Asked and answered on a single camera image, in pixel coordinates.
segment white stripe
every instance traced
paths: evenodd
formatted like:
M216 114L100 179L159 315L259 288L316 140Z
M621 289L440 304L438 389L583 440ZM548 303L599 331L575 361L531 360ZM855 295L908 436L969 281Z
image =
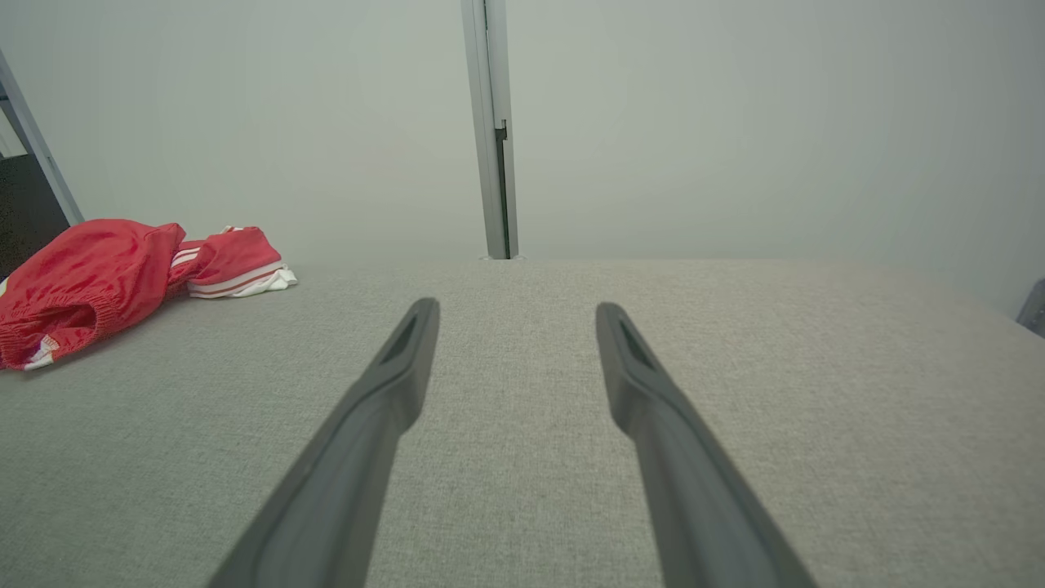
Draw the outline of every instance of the white stripe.
M189 291L198 291L200 293L209 293L211 291L217 291L218 289L225 289L226 287L232 287L233 285L239 285L240 283L243 283L245 281L251 281L251 280L253 280L255 277L257 277L259 275L266 274L266 273L269 273L269 272L271 272L273 269L279 269L279 268L282 268L282 267L283 267L283 260L280 259L278 261L273 261L273 262L266 264L266 265L261 265L260 267L251 269L251 271L246 272L246 273L241 273L241 274L237 275L236 277L233 277L231 279L227 279L225 281L219 281L217 283L199 284L199 283L192 283L191 281L189 281Z
M175 266L176 264L180 263L181 261L178 260L178 258L181 257L182 255L187 255L189 253L195 253L196 251L200 251L199 246L195 246L193 249L182 249L178 253L175 253L175 258L170 261L170 266Z
M185 261L191 261L192 259L195 259L196 255L199 255L199 253L189 253L188 255L182 255L181 257L175 257L175 260L173 260L173 262L170 263L170 266L180 265L180 264L184 263Z
M236 291L242 291L243 289L247 289L251 285L263 283L269 279L272 279L271 275L266 275L264 277L259 277L257 279L248 281L247 283L242 284L240 287L237 287L235 289L229 289L228 291L218 291L216 293L208 293L206 291L198 291L195 289L189 289L189 297L192 299L220 299L223 297L232 297L233 293L235 293Z

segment red clothing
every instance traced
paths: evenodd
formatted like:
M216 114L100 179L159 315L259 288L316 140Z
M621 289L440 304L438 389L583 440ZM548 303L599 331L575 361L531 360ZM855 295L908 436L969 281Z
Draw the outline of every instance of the red clothing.
M190 296L217 298L285 269L257 227L227 231L183 241L173 222L69 228L0 283L0 369L42 368L118 333L186 282Z

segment gray couch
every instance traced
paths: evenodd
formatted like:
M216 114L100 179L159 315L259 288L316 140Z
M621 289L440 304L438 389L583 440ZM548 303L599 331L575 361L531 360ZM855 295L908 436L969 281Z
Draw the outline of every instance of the gray couch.
M200 586L411 303L442 325L370 586L660 586L595 307L622 305L823 586L1045 584L1045 340L797 261L294 266L0 373L0 586Z

